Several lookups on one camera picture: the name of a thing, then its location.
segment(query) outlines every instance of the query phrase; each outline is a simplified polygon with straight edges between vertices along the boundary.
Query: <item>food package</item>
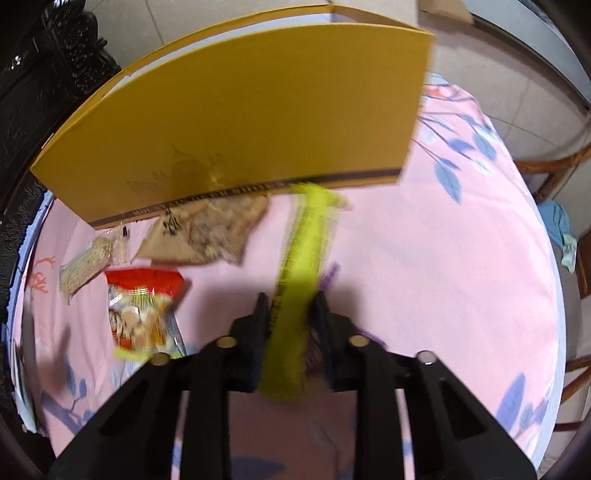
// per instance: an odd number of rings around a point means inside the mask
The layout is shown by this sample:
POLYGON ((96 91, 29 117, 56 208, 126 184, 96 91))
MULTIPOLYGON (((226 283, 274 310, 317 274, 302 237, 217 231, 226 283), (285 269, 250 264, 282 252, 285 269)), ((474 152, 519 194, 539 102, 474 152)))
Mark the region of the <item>food package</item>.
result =
POLYGON ((135 258, 203 265, 239 264, 252 228, 264 215, 266 196, 204 199, 172 208, 152 226, 135 258))
POLYGON ((60 292, 68 305, 74 294, 109 265, 127 262, 128 229, 118 225, 96 237, 78 256, 60 267, 60 292))
POLYGON ((127 268, 107 270, 109 323, 115 356, 144 361, 156 352, 186 355, 170 307, 184 279, 176 270, 127 268))

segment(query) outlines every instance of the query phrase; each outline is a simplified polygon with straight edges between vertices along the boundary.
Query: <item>brown paper bag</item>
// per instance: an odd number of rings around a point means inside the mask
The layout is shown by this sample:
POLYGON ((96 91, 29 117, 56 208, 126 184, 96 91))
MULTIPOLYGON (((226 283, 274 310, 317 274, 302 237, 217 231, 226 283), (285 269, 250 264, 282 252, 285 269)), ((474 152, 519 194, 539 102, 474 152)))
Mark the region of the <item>brown paper bag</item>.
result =
POLYGON ((264 196, 204 199, 171 208, 152 226, 135 258, 203 265, 240 263, 248 235, 264 215, 264 196))

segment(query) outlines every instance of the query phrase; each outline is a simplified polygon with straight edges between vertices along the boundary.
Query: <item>pink bed sheet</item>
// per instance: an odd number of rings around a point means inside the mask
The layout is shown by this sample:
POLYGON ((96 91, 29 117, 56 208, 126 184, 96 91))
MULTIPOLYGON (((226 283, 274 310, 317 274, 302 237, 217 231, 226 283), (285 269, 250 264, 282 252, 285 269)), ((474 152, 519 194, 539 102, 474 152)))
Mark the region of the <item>pink bed sheet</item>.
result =
MULTIPOLYGON (((435 351, 531 456, 556 373, 560 292, 531 196, 478 104, 457 86, 427 85, 401 181, 342 194, 353 209, 340 214, 326 261, 339 267, 332 310, 393 352, 435 351)), ((291 207, 289 195, 272 197, 241 266, 179 269, 191 282, 176 310, 188 350, 226 334, 258 292, 273 294, 291 207)), ((132 254, 153 221, 130 224, 132 254)), ((70 306, 58 291, 59 266, 96 235, 56 201, 24 295, 35 327, 33 395, 56 453, 133 370, 113 358, 104 275, 70 306)), ((234 395, 236 478, 349 478, 354 402, 318 379, 296 405, 234 395)), ((405 432, 408 468, 410 451, 405 432)))

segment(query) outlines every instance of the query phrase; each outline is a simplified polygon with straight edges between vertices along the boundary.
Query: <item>red snack bag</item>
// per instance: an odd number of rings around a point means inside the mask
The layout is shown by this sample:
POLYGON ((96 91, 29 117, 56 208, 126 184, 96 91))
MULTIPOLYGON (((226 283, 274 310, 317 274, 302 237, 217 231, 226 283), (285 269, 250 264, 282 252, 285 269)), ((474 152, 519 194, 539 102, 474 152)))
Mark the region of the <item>red snack bag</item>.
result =
POLYGON ((136 361, 156 352, 184 356, 174 316, 168 308, 184 279, 176 270, 127 268, 105 271, 109 283, 109 322, 115 355, 136 361))

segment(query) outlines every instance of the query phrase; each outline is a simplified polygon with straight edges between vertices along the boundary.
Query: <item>black carved furniture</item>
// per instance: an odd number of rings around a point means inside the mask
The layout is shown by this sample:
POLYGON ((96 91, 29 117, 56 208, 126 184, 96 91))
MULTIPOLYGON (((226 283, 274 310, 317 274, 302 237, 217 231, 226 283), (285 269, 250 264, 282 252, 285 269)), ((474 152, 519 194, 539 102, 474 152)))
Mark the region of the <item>black carved furniture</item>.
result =
MULTIPOLYGON (((8 64, 0 64, 0 325, 7 322, 18 250, 45 192, 28 167, 68 116, 120 71, 104 52, 106 41, 98 39, 84 0, 62 3, 45 10, 20 41, 2 38, 18 46, 8 64)), ((28 17, 11 21, 26 23, 28 17)), ((0 477, 45 478, 53 451, 47 439, 22 430, 6 349, 0 343, 0 477)))

